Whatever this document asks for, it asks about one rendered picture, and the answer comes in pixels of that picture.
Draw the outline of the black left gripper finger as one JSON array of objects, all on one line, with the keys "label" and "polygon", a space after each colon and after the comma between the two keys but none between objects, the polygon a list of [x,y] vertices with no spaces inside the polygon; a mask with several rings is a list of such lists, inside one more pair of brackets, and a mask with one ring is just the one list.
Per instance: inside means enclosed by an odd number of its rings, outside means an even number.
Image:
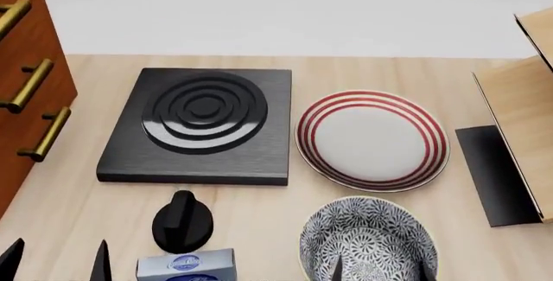
[{"label": "black left gripper finger", "polygon": [[20,265],[25,241],[17,239],[3,254],[0,255],[0,281],[14,281]]},{"label": "black left gripper finger", "polygon": [[104,239],[101,241],[94,259],[89,281],[113,281],[108,244]]}]

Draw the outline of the blue white patterned bowl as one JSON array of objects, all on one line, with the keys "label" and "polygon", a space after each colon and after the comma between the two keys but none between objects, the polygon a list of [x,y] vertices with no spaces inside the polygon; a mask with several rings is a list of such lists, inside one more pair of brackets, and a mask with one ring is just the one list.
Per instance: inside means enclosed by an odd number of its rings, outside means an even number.
[{"label": "blue white patterned bowl", "polygon": [[330,281],[339,256],[342,281],[416,281],[420,266],[438,277],[438,251],[423,224],[377,197],[339,198],[304,224],[299,261],[308,281]]}]

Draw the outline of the cream cheese box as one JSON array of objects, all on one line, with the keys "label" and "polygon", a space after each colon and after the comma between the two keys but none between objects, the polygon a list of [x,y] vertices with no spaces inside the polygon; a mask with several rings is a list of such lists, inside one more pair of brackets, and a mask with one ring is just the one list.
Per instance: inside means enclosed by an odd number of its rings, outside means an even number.
[{"label": "cream cheese box", "polygon": [[137,261],[137,281],[238,281],[234,249],[191,252]]}]

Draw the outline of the black stove knob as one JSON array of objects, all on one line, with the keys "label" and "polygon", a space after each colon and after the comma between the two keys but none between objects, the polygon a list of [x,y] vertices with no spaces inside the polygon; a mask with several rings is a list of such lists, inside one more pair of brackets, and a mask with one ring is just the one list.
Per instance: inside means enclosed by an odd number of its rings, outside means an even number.
[{"label": "black stove knob", "polygon": [[188,190],[174,193],[171,202],[153,219],[155,243],[171,254],[194,252],[204,246],[213,234],[213,215]]}]

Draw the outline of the white plate with red rings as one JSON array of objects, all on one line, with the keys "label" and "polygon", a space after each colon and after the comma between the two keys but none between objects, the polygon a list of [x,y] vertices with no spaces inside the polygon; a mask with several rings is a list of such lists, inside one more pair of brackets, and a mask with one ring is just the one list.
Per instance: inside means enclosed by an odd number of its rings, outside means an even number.
[{"label": "white plate with red rings", "polygon": [[332,182],[365,192],[404,192],[436,179],[451,145],[439,120],[393,93],[350,90],[311,104],[295,128],[303,160]]}]

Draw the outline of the wooden rack with black base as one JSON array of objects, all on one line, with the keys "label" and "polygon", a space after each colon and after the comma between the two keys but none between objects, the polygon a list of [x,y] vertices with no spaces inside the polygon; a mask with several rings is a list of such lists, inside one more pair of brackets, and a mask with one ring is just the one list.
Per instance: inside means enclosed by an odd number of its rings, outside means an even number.
[{"label": "wooden rack with black base", "polygon": [[514,18],[537,54],[473,73],[494,124],[455,131],[491,227],[553,223],[553,7]]}]

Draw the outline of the wooden drawer cabinet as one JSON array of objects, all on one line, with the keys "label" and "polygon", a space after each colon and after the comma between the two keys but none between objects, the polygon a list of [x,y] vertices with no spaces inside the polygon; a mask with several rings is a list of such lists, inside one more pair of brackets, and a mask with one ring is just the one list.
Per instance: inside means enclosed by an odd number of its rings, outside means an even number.
[{"label": "wooden drawer cabinet", "polygon": [[[15,2],[0,0],[0,4]],[[70,108],[78,94],[46,1],[30,2],[31,10],[0,41],[0,101],[13,99],[28,80],[30,74],[21,67],[35,67],[44,59],[54,67],[20,114],[0,108],[0,218],[37,163],[16,152],[37,145],[50,125],[42,114]]]}]

